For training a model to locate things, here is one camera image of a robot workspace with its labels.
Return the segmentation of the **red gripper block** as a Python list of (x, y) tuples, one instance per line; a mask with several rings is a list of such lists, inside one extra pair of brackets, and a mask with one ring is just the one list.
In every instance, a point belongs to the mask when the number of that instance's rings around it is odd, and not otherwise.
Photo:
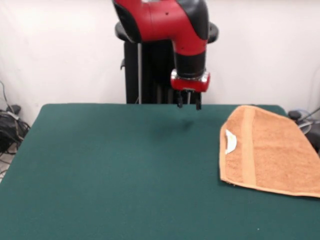
[(173, 89), (177, 90), (177, 106), (183, 107), (183, 96), (181, 91), (194, 91), (196, 110), (202, 109), (202, 94), (209, 88), (211, 74), (205, 71), (200, 78), (184, 79), (178, 76), (177, 70), (173, 69), (170, 76), (170, 84)]

